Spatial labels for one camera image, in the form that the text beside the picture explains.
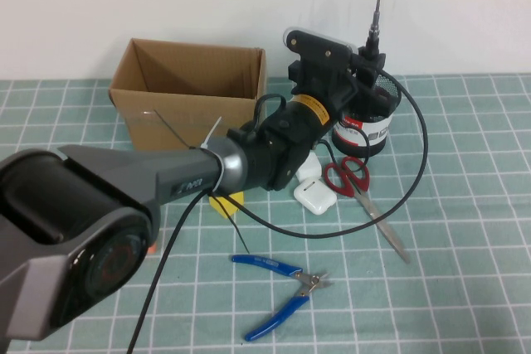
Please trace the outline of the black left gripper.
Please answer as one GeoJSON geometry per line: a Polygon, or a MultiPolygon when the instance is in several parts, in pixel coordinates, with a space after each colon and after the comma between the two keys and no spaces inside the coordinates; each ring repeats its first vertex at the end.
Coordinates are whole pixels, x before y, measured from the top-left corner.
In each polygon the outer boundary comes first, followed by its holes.
{"type": "MultiPolygon", "coordinates": [[[[361,67],[381,70],[386,54],[378,48],[359,47],[361,67]]],[[[329,112],[346,111],[351,102],[390,102],[391,95],[380,86],[369,87],[347,70],[335,70],[304,58],[288,66],[288,78],[295,83],[293,95],[309,95],[317,99],[329,112]]]]}

